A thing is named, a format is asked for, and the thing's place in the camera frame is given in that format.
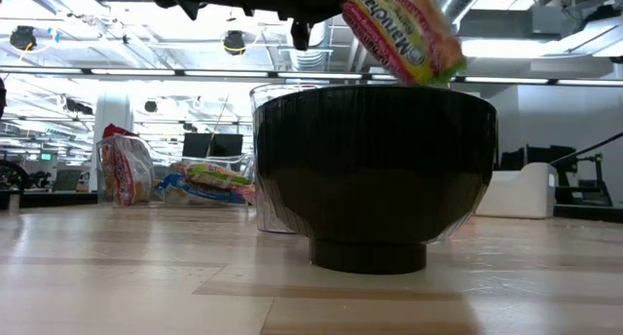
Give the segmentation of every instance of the ceiling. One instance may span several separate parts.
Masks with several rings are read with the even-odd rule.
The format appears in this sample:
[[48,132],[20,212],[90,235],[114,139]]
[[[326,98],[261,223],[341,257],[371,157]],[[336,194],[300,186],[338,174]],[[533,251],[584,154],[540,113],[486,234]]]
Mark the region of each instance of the ceiling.
[[[538,0],[479,0],[472,10],[525,11],[535,1]],[[568,1],[581,3],[590,0],[549,0],[548,5]],[[36,28],[37,47],[31,53],[24,54],[9,43],[11,33],[19,25]],[[323,56],[318,70],[381,70],[379,63],[357,44],[341,17],[331,18],[322,26],[325,27],[324,45],[312,51]],[[215,5],[200,10],[198,19],[192,21],[180,8],[165,10],[146,1],[3,0],[0,6],[0,65],[287,71],[293,69],[289,29],[288,22],[280,21],[276,13],[257,11],[253,18],[249,18],[242,9]],[[223,38],[231,30],[244,34],[246,51],[242,56],[231,56],[223,47]],[[518,52],[527,46],[526,42],[520,42],[520,48],[506,46],[507,43],[489,41],[485,51],[491,54],[495,50],[492,47],[497,47],[503,53]],[[599,78],[612,71],[607,58],[591,56],[547,59],[473,56],[468,61],[463,73],[472,76]],[[0,77],[5,80],[8,90],[6,115],[67,119],[5,122],[2,130],[5,135],[66,138],[65,142],[74,141],[85,148],[92,143],[93,120],[80,116],[80,122],[71,121],[76,115],[63,108],[61,96],[71,97],[94,111],[100,92],[110,83],[119,83],[105,77],[99,80],[17,74]],[[154,121],[171,117],[191,123],[217,120],[227,100],[224,120],[248,123],[251,120],[248,94],[261,84],[142,79],[125,82],[125,88],[130,91],[135,118],[152,121],[139,123],[136,130],[149,137],[159,150],[179,154],[181,144],[176,135],[183,134],[181,126]],[[482,89],[474,85],[461,88],[472,92]],[[157,100],[168,105],[163,109],[176,113],[147,113],[144,109],[147,100]],[[217,131],[245,134],[245,149],[251,149],[250,126],[223,126]],[[19,149],[32,146],[33,142],[9,140],[0,138],[0,148]],[[46,145],[44,140],[38,140],[37,144],[52,148],[62,143],[48,142],[55,145]]]

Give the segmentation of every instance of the wooden table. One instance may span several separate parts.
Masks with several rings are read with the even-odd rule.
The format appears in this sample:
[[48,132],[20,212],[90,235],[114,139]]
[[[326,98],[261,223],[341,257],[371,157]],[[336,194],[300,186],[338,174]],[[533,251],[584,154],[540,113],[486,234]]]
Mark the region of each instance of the wooden table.
[[310,265],[245,209],[0,215],[0,334],[623,334],[623,225],[472,218],[428,267]]

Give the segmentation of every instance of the packaged food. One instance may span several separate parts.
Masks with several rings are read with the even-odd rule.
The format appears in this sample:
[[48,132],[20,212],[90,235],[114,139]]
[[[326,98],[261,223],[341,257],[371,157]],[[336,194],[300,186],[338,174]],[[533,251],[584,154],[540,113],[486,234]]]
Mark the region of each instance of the packaged food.
[[245,204],[234,190],[187,181],[182,174],[170,174],[156,186],[156,192],[168,205]]
[[153,161],[135,134],[108,126],[101,147],[101,162],[106,192],[117,205],[148,202],[154,185]]
[[465,65],[436,0],[348,0],[342,11],[361,44],[406,85],[447,83]]
[[248,185],[250,181],[240,174],[215,164],[192,164],[184,168],[186,179],[195,183],[207,184],[221,189]]

